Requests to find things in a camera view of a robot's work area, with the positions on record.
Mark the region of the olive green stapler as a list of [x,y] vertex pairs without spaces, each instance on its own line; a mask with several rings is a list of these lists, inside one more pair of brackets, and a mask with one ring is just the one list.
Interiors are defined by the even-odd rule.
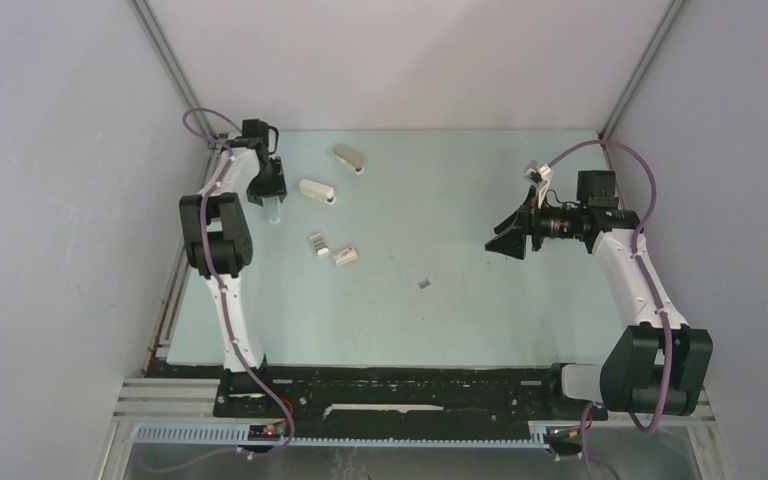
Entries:
[[356,175],[364,172],[365,155],[347,144],[337,144],[333,148],[335,158],[352,170]]

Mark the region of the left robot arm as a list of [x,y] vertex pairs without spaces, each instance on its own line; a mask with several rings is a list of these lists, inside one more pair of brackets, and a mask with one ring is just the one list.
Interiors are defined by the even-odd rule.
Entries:
[[214,138],[218,164],[196,194],[179,200],[187,261],[208,286],[223,341],[221,385],[252,416],[264,416],[276,403],[276,390],[262,372],[263,348],[247,324],[244,274],[254,257],[254,241],[244,203],[280,221],[287,194],[282,160],[276,155],[280,131],[261,119],[246,119],[235,135]]

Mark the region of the white staple box sleeve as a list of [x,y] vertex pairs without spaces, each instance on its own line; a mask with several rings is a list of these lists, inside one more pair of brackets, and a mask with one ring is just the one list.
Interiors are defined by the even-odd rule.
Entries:
[[343,248],[332,255],[336,266],[343,266],[358,259],[357,250],[352,247]]

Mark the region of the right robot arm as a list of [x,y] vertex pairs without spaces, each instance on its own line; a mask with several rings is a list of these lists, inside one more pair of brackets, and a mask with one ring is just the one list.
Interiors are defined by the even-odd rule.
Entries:
[[541,392],[545,411],[566,418],[582,401],[614,412],[689,416],[698,404],[713,341],[671,304],[648,257],[638,216],[613,188],[581,187],[572,205],[552,206],[531,188],[484,248],[522,260],[547,239],[578,240],[608,282],[624,330],[600,365],[562,364]]

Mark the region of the open staple tray box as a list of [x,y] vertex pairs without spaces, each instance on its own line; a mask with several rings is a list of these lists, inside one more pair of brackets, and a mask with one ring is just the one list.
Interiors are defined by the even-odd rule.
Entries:
[[309,237],[309,240],[314,252],[318,257],[322,257],[330,253],[330,248],[323,233],[314,233]]

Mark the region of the light blue stapler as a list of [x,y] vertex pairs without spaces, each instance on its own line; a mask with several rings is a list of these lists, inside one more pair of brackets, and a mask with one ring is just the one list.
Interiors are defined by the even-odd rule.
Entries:
[[281,222],[281,200],[279,197],[269,197],[264,200],[266,218],[270,224]]

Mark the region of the left aluminium frame post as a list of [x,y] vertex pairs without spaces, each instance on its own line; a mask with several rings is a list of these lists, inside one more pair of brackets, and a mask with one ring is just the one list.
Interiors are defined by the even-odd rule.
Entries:
[[201,107],[194,88],[169,41],[161,22],[150,1],[128,0],[137,22],[142,28],[148,43],[167,74],[172,86],[180,98],[185,111]]

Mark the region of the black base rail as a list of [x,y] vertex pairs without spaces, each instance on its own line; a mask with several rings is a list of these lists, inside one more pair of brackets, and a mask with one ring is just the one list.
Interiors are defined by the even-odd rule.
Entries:
[[532,439],[531,425],[577,425],[585,403],[551,368],[267,366],[255,383],[226,371],[217,418],[292,419],[299,440],[495,442]]

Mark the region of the white stapler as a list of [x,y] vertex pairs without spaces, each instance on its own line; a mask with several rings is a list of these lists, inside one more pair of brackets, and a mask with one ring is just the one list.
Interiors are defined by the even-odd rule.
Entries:
[[336,190],[327,184],[323,184],[310,179],[302,179],[298,184],[299,191],[316,201],[327,205],[334,205],[336,203]]

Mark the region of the aluminium frame post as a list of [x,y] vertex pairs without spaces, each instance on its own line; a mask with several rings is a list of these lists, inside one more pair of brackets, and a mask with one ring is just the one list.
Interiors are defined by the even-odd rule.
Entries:
[[167,74],[172,86],[180,98],[185,111],[201,107],[194,88],[169,41],[161,22],[150,1],[128,0],[137,22],[142,28],[148,43]]
[[647,41],[630,77],[623,87],[617,101],[611,109],[602,129],[601,139],[611,139],[617,131],[628,109],[631,107],[640,87],[654,66],[658,55],[666,44],[669,36],[679,22],[689,1],[670,0],[662,13],[656,27]]

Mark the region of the right aluminium frame post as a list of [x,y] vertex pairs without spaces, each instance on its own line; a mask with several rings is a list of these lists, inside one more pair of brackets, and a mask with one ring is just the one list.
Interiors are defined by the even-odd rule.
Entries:
[[617,101],[611,109],[602,129],[601,139],[611,139],[617,131],[628,109],[631,107],[640,87],[654,66],[658,55],[666,44],[669,36],[679,22],[689,1],[670,0],[662,13],[656,27],[647,41],[630,77],[623,87]]

